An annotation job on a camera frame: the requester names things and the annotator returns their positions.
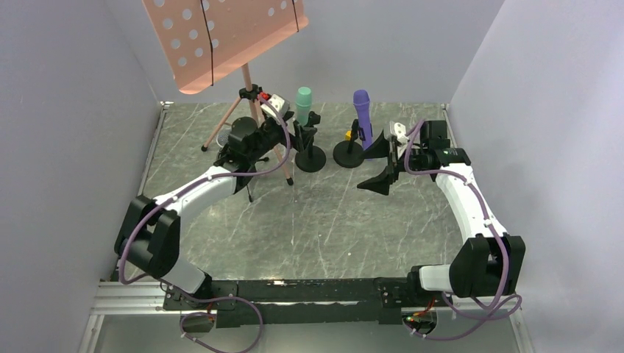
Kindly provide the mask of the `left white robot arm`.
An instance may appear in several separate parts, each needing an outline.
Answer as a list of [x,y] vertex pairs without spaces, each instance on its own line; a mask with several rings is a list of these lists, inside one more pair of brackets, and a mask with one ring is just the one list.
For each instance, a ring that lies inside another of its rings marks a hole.
[[213,298],[212,278],[180,254],[181,234],[189,222],[209,206],[238,193],[259,173],[255,164],[275,146],[303,151],[311,145],[321,118],[311,112],[308,122],[294,122],[294,134],[276,118],[262,124],[244,116],[236,119],[208,170],[182,187],[130,202],[114,250],[121,263],[132,263],[145,275],[167,282],[196,300]]

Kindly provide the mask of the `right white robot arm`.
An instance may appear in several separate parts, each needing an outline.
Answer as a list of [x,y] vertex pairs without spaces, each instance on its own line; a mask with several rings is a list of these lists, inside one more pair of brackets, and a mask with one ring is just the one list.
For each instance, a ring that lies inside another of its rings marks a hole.
[[363,157],[384,158],[387,165],[358,188],[387,196],[401,173],[428,175],[446,197],[458,223],[463,241],[459,253],[447,265],[414,267],[408,280],[415,293],[499,299],[515,292],[525,242],[519,235],[510,235],[494,216],[466,151],[450,145],[445,122],[420,121],[407,129],[392,121]]

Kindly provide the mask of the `black round-base mic stand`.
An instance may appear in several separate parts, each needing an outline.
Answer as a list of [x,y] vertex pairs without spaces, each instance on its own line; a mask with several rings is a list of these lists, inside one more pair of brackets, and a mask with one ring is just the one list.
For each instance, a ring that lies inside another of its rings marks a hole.
[[349,133],[349,137],[346,140],[337,143],[334,147],[333,159],[343,168],[357,168],[364,161],[362,157],[364,149],[358,142],[359,123],[357,118],[353,120]]

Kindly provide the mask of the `teal microphone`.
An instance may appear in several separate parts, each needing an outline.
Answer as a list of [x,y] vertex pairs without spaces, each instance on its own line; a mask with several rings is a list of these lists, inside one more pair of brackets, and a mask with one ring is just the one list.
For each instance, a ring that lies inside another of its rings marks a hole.
[[312,105],[312,90],[309,87],[302,86],[298,88],[295,105],[297,107],[296,120],[300,125],[307,125]]

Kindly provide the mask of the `glitter silver microphone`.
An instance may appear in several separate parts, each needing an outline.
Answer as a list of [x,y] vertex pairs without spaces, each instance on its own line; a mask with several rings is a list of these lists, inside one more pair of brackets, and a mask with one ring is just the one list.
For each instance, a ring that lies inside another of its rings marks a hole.
[[222,148],[228,142],[228,138],[230,136],[231,129],[223,128],[220,129],[216,136],[217,145]]

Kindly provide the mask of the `purple microphone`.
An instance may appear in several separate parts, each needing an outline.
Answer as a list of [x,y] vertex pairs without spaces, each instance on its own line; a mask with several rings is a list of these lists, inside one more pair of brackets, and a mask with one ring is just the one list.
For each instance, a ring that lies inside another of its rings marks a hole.
[[372,124],[370,119],[370,98],[366,90],[360,89],[354,92],[352,98],[359,125],[359,136],[362,147],[367,150],[372,145]]

